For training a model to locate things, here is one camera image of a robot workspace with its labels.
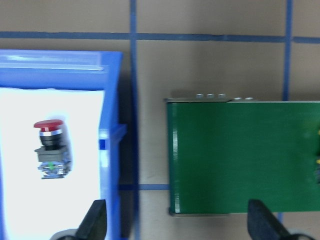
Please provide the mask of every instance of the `green surface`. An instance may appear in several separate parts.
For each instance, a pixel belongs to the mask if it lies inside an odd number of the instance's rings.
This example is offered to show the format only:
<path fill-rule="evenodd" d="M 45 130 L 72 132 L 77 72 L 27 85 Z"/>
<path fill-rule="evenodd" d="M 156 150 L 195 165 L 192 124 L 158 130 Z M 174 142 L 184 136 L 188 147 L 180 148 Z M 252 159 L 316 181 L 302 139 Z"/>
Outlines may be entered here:
<path fill-rule="evenodd" d="M 319 211 L 320 102 L 167 103 L 170 211 Z"/>

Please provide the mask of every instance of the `white paper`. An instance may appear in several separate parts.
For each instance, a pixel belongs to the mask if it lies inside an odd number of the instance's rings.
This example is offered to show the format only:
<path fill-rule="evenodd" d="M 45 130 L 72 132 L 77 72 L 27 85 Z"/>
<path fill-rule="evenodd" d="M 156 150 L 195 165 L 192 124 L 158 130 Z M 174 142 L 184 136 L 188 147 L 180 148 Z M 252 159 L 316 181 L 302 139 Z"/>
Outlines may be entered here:
<path fill-rule="evenodd" d="M 100 198 L 98 129 L 104 91 L 0 88 L 0 162 L 5 240 L 48 240 L 76 229 Z M 34 123 L 61 119 L 71 172 L 41 179 Z"/>

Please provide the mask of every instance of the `green box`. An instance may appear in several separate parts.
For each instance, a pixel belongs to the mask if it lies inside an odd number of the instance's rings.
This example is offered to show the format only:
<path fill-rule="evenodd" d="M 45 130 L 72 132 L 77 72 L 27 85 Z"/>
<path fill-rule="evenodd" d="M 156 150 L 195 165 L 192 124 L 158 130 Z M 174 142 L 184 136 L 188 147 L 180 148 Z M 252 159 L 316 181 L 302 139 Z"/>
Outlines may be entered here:
<path fill-rule="evenodd" d="M 171 213 L 320 210 L 320 102 L 166 105 Z"/>

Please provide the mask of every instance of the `blue bin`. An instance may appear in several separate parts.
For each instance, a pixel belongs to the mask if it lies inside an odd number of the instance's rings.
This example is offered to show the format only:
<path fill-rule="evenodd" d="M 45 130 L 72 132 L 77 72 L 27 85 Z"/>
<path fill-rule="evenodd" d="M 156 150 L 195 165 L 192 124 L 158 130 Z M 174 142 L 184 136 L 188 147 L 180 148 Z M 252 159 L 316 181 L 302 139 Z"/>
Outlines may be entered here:
<path fill-rule="evenodd" d="M 121 52 L 0 50 L 0 88 L 107 91 L 97 139 L 100 198 L 106 199 L 107 204 L 107 240 L 118 240 L 121 235 L 119 142 L 127 131 L 126 125 L 119 124 L 118 120 L 117 87 L 121 61 Z M 0 202 L 0 208 L 3 208 L 3 202 Z M 1 217 L 0 239 L 5 239 L 5 231 Z"/>

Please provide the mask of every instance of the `red button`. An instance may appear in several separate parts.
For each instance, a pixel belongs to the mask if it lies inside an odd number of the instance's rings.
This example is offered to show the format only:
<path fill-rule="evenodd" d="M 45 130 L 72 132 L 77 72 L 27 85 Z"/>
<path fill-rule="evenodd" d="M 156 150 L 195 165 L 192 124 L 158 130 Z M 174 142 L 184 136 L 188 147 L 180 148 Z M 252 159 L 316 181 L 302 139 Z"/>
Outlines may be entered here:
<path fill-rule="evenodd" d="M 64 124 L 62 120 L 51 119 L 36 122 L 33 127 L 41 129 L 41 132 L 52 132 L 59 129 L 59 126 Z"/>

